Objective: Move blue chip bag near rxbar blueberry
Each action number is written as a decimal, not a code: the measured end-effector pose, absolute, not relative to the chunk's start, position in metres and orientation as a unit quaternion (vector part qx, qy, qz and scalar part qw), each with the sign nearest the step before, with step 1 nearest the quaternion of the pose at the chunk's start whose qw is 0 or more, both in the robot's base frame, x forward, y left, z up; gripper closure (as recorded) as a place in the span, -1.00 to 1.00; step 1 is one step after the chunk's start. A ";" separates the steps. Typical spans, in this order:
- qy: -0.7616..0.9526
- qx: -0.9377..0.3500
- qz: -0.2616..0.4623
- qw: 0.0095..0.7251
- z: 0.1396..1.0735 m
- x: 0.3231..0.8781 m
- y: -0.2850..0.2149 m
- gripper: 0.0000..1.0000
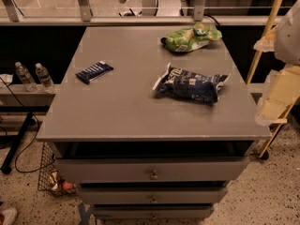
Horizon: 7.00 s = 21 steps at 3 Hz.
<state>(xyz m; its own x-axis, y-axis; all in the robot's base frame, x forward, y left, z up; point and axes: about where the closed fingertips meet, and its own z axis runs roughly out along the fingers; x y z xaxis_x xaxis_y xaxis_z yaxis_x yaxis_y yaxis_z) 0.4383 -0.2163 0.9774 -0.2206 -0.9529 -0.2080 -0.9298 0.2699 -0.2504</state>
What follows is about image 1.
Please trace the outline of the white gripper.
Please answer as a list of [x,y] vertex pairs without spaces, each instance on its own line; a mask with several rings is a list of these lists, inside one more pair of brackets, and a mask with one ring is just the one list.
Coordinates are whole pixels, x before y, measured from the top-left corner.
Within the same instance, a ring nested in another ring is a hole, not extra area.
[[300,0],[278,24],[275,57],[287,65],[280,71],[271,70],[265,79],[255,115],[260,126],[274,123],[300,98]]

